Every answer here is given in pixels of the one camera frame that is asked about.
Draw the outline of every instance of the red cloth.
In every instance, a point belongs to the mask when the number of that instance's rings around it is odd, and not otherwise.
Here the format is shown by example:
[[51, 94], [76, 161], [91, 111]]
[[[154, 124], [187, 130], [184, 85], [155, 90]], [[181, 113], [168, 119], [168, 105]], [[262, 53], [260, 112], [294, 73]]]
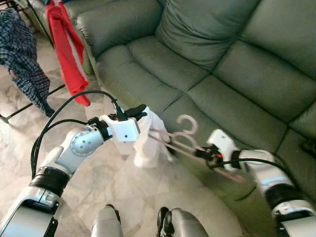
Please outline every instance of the red cloth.
[[[58, 6], [55, 6], [54, 2], [50, 1], [49, 5], [45, 7], [45, 13], [55, 47], [55, 53], [61, 68], [62, 80], [69, 93], [75, 95], [84, 91], [89, 83], [84, 79], [78, 69], [71, 46], [68, 42], [66, 31], [74, 43], [81, 63], [83, 63], [82, 42], [74, 31], [62, 2], [60, 2]], [[75, 101], [84, 106], [90, 105], [90, 101], [85, 95], [75, 98]]]

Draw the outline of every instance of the green leather sofa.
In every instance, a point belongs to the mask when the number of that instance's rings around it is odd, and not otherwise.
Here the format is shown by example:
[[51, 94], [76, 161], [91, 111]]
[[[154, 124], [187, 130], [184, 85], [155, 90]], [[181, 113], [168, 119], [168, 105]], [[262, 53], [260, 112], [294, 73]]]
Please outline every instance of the green leather sofa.
[[[316, 140], [314, 0], [72, 0], [65, 6], [98, 81], [127, 107], [147, 104], [170, 132], [183, 129], [179, 115], [193, 116], [200, 144], [220, 128], [240, 148], [267, 150], [316, 198], [316, 158], [301, 149]], [[177, 157], [253, 234], [276, 236], [251, 177], [234, 183]]]

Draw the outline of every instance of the sofa backrest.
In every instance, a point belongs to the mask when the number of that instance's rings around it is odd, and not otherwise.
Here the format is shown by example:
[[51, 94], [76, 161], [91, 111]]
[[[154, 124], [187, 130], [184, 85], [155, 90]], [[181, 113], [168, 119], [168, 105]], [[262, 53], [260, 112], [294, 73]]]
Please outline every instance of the sofa backrest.
[[316, 137], [314, 0], [167, 0], [156, 36], [306, 137]]

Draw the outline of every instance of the white cloth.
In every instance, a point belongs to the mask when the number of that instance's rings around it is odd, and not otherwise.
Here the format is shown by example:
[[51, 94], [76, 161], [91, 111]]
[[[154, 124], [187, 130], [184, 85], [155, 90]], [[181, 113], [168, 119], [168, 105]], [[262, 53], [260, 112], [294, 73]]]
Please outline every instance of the white cloth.
[[140, 135], [134, 143], [134, 149], [136, 151], [134, 158], [135, 166], [145, 168], [156, 167], [159, 157], [163, 154], [165, 154], [169, 162], [173, 162], [173, 157], [166, 146], [148, 136], [150, 134], [164, 142], [170, 142], [169, 136], [149, 130], [153, 128], [166, 132], [163, 121], [148, 107], [144, 112], [147, 113], [147, 116], [142, 117], [138, 121]]

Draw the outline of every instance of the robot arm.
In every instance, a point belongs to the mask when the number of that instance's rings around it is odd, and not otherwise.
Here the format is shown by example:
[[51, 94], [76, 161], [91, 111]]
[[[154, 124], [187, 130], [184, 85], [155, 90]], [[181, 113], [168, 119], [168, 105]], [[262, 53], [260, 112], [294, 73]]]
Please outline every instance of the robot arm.
[[70, 131], [48, 154], [2, 219], [0, 237], [53, 237], [60, 197], [79, 165], [108, 139], [135, 141], [140, 132], [134, 118], [118, 121], [104, 115], [89, 124]]
[[[275, 162], [272, 154], [262, 150], [239, 150], [233, 140], [223, 131], [215, 130], [207, 141], [222, 155], [224, 161], [256, 158]], [[279, 168], [258, 161], [241, 161], [225, 164], [229, 171], [243, 169], [255, 179], [257, 187], [272, 210], [277, 230], [287, 237], [315, 237], [316, 210], [304, 200], [302, 194], [288, 175]]]

